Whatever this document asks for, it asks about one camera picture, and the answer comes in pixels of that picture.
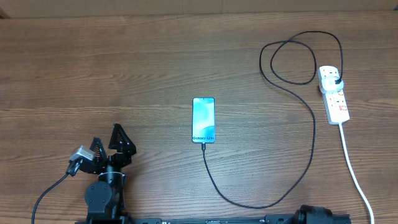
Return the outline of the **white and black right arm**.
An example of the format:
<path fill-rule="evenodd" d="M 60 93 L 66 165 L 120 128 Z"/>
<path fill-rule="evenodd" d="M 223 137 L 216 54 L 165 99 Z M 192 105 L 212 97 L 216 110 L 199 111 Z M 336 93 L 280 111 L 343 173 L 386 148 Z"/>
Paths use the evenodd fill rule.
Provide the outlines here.
<path fill-rule="evenodd" d="M 334 224 L 333 213 L 324 207 L 302 205 L 293 215 L 293 224 Z"/>

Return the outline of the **smartphone with lit screen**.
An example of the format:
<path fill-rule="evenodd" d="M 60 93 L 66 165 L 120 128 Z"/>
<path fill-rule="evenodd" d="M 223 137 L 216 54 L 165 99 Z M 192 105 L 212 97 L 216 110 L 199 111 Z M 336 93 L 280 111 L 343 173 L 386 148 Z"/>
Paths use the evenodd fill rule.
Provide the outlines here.
<path fill-rule="evenodd" d="M 192 142 L 214 143 L 215 140 L 215 99 L 196 97 L 192 101 Z"/>

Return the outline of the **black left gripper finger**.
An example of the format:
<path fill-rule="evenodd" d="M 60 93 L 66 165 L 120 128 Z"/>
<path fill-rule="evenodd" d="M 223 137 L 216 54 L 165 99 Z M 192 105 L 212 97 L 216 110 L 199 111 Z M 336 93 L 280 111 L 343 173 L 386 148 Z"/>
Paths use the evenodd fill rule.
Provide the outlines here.
<path fill-rule="evenodd" d="M 136 154 L 135 144 L 130 140 L 123 127 L 118 123 L 115 123 L 113 126 L 108 148 L 116 150 L 119 153 L 127 154 L 128 156 Z"/>
<path fill-rule="evenodd" d="M 107 159 L 106 151 L 103 147 L 100 138 L 94 137 L 90 146 L 90 150 L 94 152 L 95 159 L 98 161 L 103 161 Z"/>

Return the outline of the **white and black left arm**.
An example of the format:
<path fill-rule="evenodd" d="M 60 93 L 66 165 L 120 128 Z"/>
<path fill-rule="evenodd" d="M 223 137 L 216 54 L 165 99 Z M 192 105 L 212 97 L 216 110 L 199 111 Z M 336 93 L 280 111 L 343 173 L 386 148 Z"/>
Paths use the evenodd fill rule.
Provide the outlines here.
<path fill-rule="evenodd" d="M 107 155 L 100 138 L 94 138 L 90 152 L 94 158 L 84 158 L 80 170 L 97 175 L 85 192 L 88 206 L 86 223 L 133 223 L 133 219 L 125 212 L 124 186 L 126 175 L 122 168 L 132 162 L 136 146 L 130 140 L 120 124 L 114 124 L 108 149 L 114 154 Z"/>

